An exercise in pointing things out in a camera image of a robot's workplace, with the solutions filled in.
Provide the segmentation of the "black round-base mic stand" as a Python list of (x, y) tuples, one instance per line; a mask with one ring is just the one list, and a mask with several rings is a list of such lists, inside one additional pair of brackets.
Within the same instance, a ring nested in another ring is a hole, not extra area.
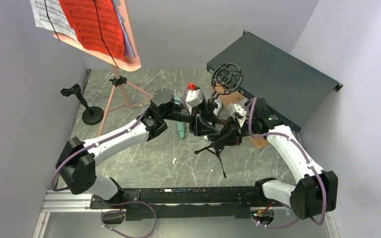
[(75, 95), (79, 100), (80, 104), (84, 106), (85, 110), (82, 113), (81, 119), (86, 125), (96, 125), (103, 120), (104, 111), (101, 107), (98, 106), (89, 106), (87, 101), (82, 95), (81, 87), (79, 84), (74, 84), (70, 88), (63, 88), (60, 93), (69, 97)]

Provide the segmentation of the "green condenser microphone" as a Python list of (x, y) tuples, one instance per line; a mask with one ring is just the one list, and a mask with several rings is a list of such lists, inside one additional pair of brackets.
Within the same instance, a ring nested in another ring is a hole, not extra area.
[[(182, 98), (181, 96), (175, 96), (175, 103), (177, 105), (182, 105)], [(178, 121), (177, 122), (177, 127), (178, 127), (178, 132), (179, 132), (179, 136), (181, 139), (184, 139), (185, 138), (185, 131), (186, 131), (186, 127), (185, 127), (185, 123), (184, 122), (181, 122), (181, 121)]]

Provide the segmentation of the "black tripod mic stand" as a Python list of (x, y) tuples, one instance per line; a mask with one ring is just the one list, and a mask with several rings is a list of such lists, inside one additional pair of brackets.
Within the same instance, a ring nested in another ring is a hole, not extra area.
[(226, 146), (235, 146), (241, 143), (240, 123), (238, 118), (229, 116), (226, 120), (219, 119), (214, 111), (220, 108), (217, 101), (220, 96), (230, 95), (237, 91), (243, 80), (241, 68), (233, 63), (225, 63), (218, 67), (211, 77), (212, 94), (207, 101), (207, 109), (210, 111), (211, 124), (205, 129), (210, 129), (207, 135), (210, 145), (194, 151), (199, 154), (208, 151), (215, 155), (219, 163), (222, 165), (221, 152)]

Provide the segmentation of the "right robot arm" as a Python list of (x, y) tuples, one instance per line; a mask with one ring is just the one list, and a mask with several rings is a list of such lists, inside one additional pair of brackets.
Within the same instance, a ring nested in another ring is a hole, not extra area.
[(234, 146), (244, 136), (263, 137), (289, 167), (296, 185), (277, 178), (265, 178), (255, 183), (254, 201), (260, 206), (275, 200), (292, 209), (299, 220), (310, 218), (317, 225), (324, 223), (327, 212), (336, 208), (338, 177), (324, 170), (297, 141), (281, 118), (267, 114), (263, 99), (252, 99), (244, 107), (230, 104), (230, 118), (216, 140), (219, 146)]

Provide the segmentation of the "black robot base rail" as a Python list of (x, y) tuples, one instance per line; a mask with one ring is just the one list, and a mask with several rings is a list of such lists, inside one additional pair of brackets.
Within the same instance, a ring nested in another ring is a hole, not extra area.
[(121, 208), (127, 221), (157, 218), (233, 217), (249, 219), (255, 210), (274, 202), (255, 186), (125, 188), (116, 202), (103, 202), (96, 195), (90, 209)]

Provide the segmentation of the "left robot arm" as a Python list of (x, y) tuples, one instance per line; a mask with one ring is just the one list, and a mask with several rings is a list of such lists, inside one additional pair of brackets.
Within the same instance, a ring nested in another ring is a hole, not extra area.
[(70, 139), (56, 163), (54, 176), (60, 176), (66, 183), (64, 189), (72, 194), (89, 192), (102, 198), (108, 207), (117, 208), (123, 201), (123, 189), (113, 178), (97, 175), (96, 168), (127, 148), (158, 137), (168, 128), (167, 120), (188, 123), (195, 136), (217, 136), (220, 131), (215, 125), (221, 123), (217, 108), (215, 98), (206, 99), (199, 87), (186, 89), (181, 103), (175, 101), (170, 89), (159, 89), (149, 106), (129, 124), (92, 139)]

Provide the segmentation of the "white handheld microphone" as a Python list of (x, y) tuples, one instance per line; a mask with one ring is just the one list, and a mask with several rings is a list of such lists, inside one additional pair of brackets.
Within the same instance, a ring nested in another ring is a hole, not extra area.
[(220, 99), (204, 99), (201, 106), (201, 118), (206, 124), (216, 127), (220, 124), (218, 114), (222, 108), (222, 101)]

